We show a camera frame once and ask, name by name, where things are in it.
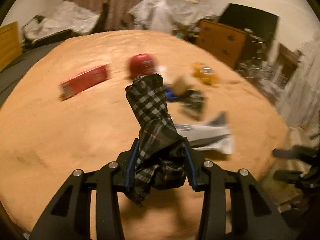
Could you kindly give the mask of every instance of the yellow toy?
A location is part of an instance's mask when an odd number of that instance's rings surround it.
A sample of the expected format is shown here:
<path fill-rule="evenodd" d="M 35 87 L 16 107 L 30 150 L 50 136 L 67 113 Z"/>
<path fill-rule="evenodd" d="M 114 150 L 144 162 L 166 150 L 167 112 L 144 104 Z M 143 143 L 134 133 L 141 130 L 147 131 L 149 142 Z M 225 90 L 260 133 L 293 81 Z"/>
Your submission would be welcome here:
<path fill-rule="evenodd" d="M 212 68 L 208 67 L 204 63 L 196 62 L 192 64 L 193 76 L 200 79 L 204 84 L 215 86 L 219 83 L 219 77 Z"/>

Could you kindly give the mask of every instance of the bed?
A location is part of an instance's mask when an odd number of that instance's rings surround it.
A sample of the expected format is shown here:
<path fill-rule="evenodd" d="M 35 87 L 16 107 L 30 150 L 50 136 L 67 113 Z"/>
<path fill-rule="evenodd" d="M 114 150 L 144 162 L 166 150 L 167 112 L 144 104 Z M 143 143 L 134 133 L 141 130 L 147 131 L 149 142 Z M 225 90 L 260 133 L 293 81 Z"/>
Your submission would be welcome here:
<path fill-rule="evenodd" d="M 256 179 L 272 165 L 287 127 L 271 104 L 247 81 L 208 52 L 173 36 L 128 30 L 68 39 L 39 60 L 16 85 L 0 110 L 0 200 L 12 221 L 31 231 L 47 203 L 75 169 L 100 169 L 130 148 L 139 124 L 125 98 L 127 61 L 153 54 L 167 75 L 191 75 L 203 62 L 220 77 L 217 87 L 196 82 L 208 98 L 206 122 L 226 111 L 235 152 L 204 152 L 223 169 L 248 169 Z M 73 98 L 60 100 L 58 84 L 91 67 L 110 64 L 111 79 Z M 168 104 L 176 123 L 195 123 Z M 186 182 L 179 189 L 151 192 L 144 208 L 118 195 L 126 239 L 191 239 L 197 232 L 202 193 Z M 94 212 L 91 238 L 95 239 Z"/>
<path fill-rule="evenodd" d="M 25 51 L 0 72 L 0 107 L 29 69 L 61 42 Z"/>

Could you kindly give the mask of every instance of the wall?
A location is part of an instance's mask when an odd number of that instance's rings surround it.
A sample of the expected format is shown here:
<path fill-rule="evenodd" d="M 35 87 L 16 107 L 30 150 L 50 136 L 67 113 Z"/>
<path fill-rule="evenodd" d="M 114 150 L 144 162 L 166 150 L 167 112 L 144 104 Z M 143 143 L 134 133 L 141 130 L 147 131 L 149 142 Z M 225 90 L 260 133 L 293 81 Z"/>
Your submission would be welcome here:
<path fill-rule="evenodd" d="M 55 6 L 62 1 L 63 0 L 16 0 L 1 26 L 17 21 L 18 26 L 22 27 L 33 16 L 45 12 L 51 6 Z"/>
<path fill-rule="evenodd" d="M 261 9 L 280 17 L 276 41 L 290 50 L 300 48 L 301 43 L 311 41 L 320 22 L 306 0 L 199 0 L 211 5 L 215 14 L 220 15 L 228 3 L 236 3 Z M 270 53 L 271 61 L 277 53 L 277 42 Z"/>

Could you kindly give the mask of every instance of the wooden cabinet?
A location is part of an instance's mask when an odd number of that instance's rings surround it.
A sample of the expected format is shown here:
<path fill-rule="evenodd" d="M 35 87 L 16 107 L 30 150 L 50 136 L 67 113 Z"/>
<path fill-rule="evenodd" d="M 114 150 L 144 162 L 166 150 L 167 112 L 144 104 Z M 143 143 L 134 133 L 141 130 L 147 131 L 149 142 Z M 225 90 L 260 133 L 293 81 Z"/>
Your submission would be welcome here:
<path fill-rule="evenodd" d="M 0 71 L 21 55 L 17 22 L 0 28 Z"/>
<path fill-rule="evenodd" d="M 202 20 L 197 46 L 207 50 L 232 69 L 239 61 L 247 34 L 227 25 Z"/>

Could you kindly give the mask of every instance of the black and white plaid cloth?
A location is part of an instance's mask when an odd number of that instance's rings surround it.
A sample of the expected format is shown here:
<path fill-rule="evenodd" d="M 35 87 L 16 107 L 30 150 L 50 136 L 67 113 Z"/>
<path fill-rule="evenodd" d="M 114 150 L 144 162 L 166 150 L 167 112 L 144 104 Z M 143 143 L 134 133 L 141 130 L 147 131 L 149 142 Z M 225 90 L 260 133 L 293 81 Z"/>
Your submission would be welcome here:
<path fill-rule="evenodd" d="M 184 184 L 185 145 L 168 114 L 163 78 L 159 74 L 140 75 L 125 91 L 141 127 L 136 174 L 126 195 L 141 205 L 151 187 L 162 190 Z"/>

